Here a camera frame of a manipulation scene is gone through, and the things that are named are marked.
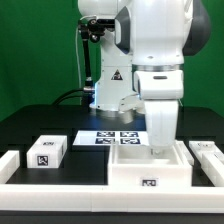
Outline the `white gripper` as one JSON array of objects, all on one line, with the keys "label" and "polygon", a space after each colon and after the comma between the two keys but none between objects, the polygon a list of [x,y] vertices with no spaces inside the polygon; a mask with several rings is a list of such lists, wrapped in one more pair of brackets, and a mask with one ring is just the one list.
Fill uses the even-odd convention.
[{"label": "white gripper", "polygon": [[177,100],[144,102],[146,132],[152,149],[166,150],[174,145],[178,108]]}]

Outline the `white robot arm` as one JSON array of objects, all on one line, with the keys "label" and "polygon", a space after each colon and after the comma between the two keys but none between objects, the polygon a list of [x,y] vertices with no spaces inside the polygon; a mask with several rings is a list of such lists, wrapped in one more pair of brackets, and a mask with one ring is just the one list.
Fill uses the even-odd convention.
[{"label": "white robot arm", "polygon": [[184,58],[210,36],[202,0],[78,0],[87,20],[85,43],[101,44],[101,74],[90,108],[104,114],[145,114],[149,145],[174,145]]}]

